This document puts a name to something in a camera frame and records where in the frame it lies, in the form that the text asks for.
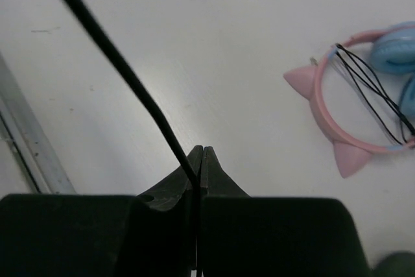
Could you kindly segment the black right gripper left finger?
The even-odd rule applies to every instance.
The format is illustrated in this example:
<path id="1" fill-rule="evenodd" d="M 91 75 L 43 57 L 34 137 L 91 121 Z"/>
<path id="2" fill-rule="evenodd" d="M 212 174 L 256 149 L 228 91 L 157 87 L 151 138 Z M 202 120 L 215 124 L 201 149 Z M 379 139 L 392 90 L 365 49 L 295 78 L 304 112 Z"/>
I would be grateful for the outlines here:
<path id="1" fill-rule="evenodd" d="M 200 276 L 197 224 L 182 168 L 137 196 L 7 195 L 1 275 Z"/>

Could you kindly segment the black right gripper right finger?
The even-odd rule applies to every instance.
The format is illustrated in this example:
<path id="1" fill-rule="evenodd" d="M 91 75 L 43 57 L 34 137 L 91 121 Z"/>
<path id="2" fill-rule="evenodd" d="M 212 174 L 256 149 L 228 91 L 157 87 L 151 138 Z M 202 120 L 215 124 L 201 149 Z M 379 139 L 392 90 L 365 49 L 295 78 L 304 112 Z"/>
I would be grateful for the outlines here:
<path id="1" fill-rule="evenodd" d="M 369 276 L 353 218 L 337 199 L 251 197 L 204 149 L 204 276 Z"/>

